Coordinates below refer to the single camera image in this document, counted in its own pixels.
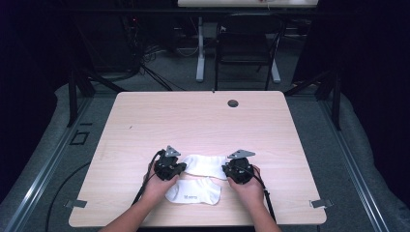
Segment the right hand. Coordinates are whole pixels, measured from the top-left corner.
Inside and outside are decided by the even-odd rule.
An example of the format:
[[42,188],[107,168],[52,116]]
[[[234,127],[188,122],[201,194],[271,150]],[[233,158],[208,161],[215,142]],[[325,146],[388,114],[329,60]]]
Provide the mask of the right hand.
[[[254,165],[253,173],[255,176],[260,178],[259,167]],[[228,183],[236,191],[236,193],[238,193],[239,198],[241,199],[242,203],[247,209],[249,209],[250,207],[260,205],[260,204],[263,205],[263,199],[264,199],[263,188],[255,178],[252,178],[246,184],[241,185],[241,184],[236,184],[232,180],[232,178],[228,177]]]

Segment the human hand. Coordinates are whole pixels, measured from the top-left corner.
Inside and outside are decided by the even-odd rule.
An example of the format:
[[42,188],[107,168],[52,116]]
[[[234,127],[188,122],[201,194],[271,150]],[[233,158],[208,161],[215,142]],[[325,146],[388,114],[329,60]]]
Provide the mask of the human hand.
[[152,178],[148,181],[144,193],[142,193],[140,201],[146,201],[153,207],[160,203],[163,198],[165,197],[166,192],[177,182],[179,175],[175,175],[169,181],[161,180],[154,171],[154,166],[156,161],[151,167],[150,174],[148,178],[152,176]]
[[[253,166],[253,174],[260,179],[260,169],[256,165]],[[241,185],[236,184],[232,178],[228,177],[228,183],[239,195],[239,198],[247,209],[257,205],[263,205],[263,188],[255,178]]]

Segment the black wire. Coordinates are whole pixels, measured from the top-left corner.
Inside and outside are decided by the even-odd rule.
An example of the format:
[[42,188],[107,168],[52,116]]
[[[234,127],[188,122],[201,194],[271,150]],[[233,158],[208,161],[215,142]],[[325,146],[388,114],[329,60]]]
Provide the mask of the black wire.
[[64,180],[64,182],[60,185],[60,187],[57,189],[57,192],[54,194],[54,197],[51,200],[51,204],[48,207],[48,212],[47,212],[47,218],[45,221],[45,232],[48,231],[48,225],[49,225],[49,221],[50,221],[50,216],[51,216],[51,210],[52,210],[52,206],[54,205],[55,199],[57,198],[58,194],[60,193],[60,190],[63,188],[63,186],[69,181],[69,179],[75,175],[78,171],[80,171],[82,168],[90,165],[91,161],[84,163],[83,165],[81,165],[80,167],[78,167],[70,176],[68,176],[66,178],[66,180]]
[[150,162],[150,164],[148,165],[148,171],[147,171],[147,173],[145,174],[145,179],[144,179],[144,181],[142,182],[142,186],[141,186],[141,188],[139,189],[138,193],[136,194],[136,197],[135,197],[135,199],[133,200],[132,204],[135,204],[135,203],[139,200],[139,198],[141,197],[142,193],[144,193],[144,190],[145,190],[145,187],[146,187],[147,184],[148,184],[148,181],[149,181],[155,174],[157,174],[157,172],[155,172],[151,177],[149,177],[151,168],[152,168],[153,165],[154,165],[154,161],[155,161],[155,159],[157,158],[157,156],[158,156],[161,152],[162,152],[162,150],[158,151],[158,152],[153,156],[153,158],[151,159],[151,162]]
[[274,213],[274,208],[272,207],[271,198],[269,197],[270,193],[268,192],[268,190],[265,187],[265,184],[262,181],[262,177],[260,176],[260,172],[256,168],[253,168],[253,170],[256,170],[257,174],[259,175],[259,177],[257,177],[254,173],[248,171],[247,169],[245,169],[243,167],[240,167],[240,166],[237,166],[237,165],[233,165],[233,166],[247,172],[254,179],[256,179],[256,181],[258,181],[260,183],[260,185],[263,188],[263,193],[265,194],[266,203],[267,203],[268,208],[269,208],[269,214],[271,214],[271,217],[274,219],[274,221],[277,221],[277,219],[275,217],[275,213]]

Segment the human arm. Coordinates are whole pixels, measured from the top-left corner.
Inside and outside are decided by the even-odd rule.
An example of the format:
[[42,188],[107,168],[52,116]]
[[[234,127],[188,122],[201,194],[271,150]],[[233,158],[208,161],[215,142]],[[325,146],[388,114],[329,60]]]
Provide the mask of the human arm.
[[[255,165],[253,168],[255,169],[254,174],[260,177],[260,169]],[[281,231],[263,203],[263,188],[255,178],[250,179],[244,185],[236,184],[230,177],[228,177],[228,182],[238,194],[245,209],[249,212],[256,232]]]
[[148,214],[163,200],[166,192],[175,185],[178,175],[169,181],[162,181],[154,174],[154,165],[149,177],[154,175],[147,183],[141,198],[131,205],[122,215],[111,221],[101,232],[121,231],[135,232]]

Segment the black cable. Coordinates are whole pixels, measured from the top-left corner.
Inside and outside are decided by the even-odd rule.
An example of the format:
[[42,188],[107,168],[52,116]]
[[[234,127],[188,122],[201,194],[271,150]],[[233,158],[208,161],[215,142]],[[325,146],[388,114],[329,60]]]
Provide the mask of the black cable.
[[149,69],[148,67],[146,67],[144,64],[141,64],[141,68],[148,73],[155,81],[157,81],[162,87],[164,87],[166,90],[168,91],[173,91],[172,88],[166,83],[170,83],[171,85],[177,87],[180,90],[186,91],[186,89],[174,84],[173,82],[169,81],[168,79],[166,79],[165,77],[157,74],[156,72],[152,71],[151,69]]
[[147,184],[148,184],[148,181],[149,181],[155,174],[157,174],[157,172],[155,172],[151,177],[149,177],[151,168],[152,168],[153,165],[154,165],[154,161],[155,161],[155,159],[157,158],[157,156],[160,155],[161,152],[162,152],[162,150],[158,151],[158,152],[153,156],[153,158],[151,159],[151,162],[150,162],[150,164],[148,165],[148,171],[147,171],[147,173],[145,174],[145,179],[144,179],[144,181],[142,182],[142,186],[141,186],[141,188],[139,189],[138,193],[136,194],[136,197],[135,197],[135,199],[133,200],[132,204],[135,204],[135,203],[139,200],[139,198],[141,197],[142,193],[144,193],[144,190],[145,190],[145,187],[146,187]]
[[90,165],[91,161],[86,162],[85,164],[81,165],[80,167],[78,167],[70,176],[68,176],[66,178],[66,180],[64,180],[64,182],[60,185],[60,187],[57,189],[57,192],[54,194],[54,197],[51,200],[51,204],[48,207],[48,212],[47,212],[47,218],[45,221],[45,232],[48,231],[48,224],[50,221],[50,216],[51,216],[51,210],[52,210],[52,206],[54,205],[55,199],[57,198],[58,194],[60,193],[60,190],[63,188],[63,186],[69,181],[69,179],[75,175],[78,171],[80,171],[82,168]]
[[256,170],[256,172],[258,173],[259,177],[257,177],[254,173],[248,171],[247,169],[237,166],[237,165],[233,165],[234,167],[241,169],[245,172],[247,172],[249,175],[251,175],[254,179],[256,179],[256,181],[258,181],[260,183],[260,185],[263,188],[263,193],[265,194],[265,199],[266,199],[266,203],[268,205],[268,209],[269,209],[269,214],[271,215],[271,217],[274,219],[274,221],[277,221],[276,217],[275,217],[275,213],[274,213],[274,208],[272,207],[272,202],[271,202],[271,198],[269,197],[270,193],[268,192],[268,190],[265,187],[265,184],[262,181],[262,177],[260,176],[260,172],[256,169],[253,168],[253,170]]

